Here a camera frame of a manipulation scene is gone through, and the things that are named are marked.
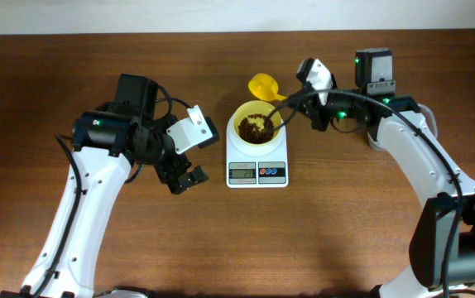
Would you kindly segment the yellow plastic measuring scoop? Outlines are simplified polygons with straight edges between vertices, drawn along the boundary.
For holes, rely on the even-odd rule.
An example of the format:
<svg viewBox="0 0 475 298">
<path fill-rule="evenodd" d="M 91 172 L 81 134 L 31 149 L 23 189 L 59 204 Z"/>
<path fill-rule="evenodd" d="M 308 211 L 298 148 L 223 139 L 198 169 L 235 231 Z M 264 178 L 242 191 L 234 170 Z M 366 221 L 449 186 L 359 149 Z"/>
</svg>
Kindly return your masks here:
<svg viewBox="0 0 475 298">
<path fill-rule="evenodd" d="M 266 102 L 284 101 L 286 96 L 278 94 L 279 85 L 276 80 L 265 73 L 255 74 L 248 83 L 249 91 L 258 99 Z"/>
</svg>

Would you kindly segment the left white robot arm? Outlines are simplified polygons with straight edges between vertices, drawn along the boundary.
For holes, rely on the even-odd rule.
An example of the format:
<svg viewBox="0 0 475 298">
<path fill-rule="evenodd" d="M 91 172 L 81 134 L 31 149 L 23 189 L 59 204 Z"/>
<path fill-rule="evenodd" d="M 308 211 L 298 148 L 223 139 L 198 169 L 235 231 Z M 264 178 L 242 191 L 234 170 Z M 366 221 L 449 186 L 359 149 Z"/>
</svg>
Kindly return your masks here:
<svg viewBox="0 0 475 298">
<path fill-rule="evenodd" d="M 219 139 L 211 118 L 195 105 L 187 117 L 171 111 L 155 118 L 164 87 L 144 76 L 121 74 L 112 102 L 81 115 L 69 143 L 56 140 L 70 169 L 64 194 L 41 254 L 17 292 L 2 297 L 91 297 L 103 235 L 121 188 L 143 166 L 153 166 L 160 182 L 178 195 L 209 177 L 185 153 Z"/>
</svg>

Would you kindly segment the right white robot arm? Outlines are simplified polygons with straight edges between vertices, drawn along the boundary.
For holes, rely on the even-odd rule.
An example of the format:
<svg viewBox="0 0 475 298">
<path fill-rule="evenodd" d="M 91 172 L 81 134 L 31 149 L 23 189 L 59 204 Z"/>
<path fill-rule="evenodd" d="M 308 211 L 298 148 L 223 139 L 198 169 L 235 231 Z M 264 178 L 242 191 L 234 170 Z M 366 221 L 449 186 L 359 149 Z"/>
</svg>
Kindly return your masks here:
<svg viewBox="0 0 475 298">
<path fill-rule="evenodd" d="M 315 130 L 354 118 L 367 128 L 369 145 L 389 153 L 422 207 L 409 245 L 409 266 L 375 286 L 372 297 L 450 297 L 475 286 L 475 180 L 438 143 L 429 110 L 396 93 L 392 53 L 358 50 L 355 89 L 343 90 L 317 59 L 303 60 L 296 77 L 302 89 L 291 107 Z"/>
</svg>

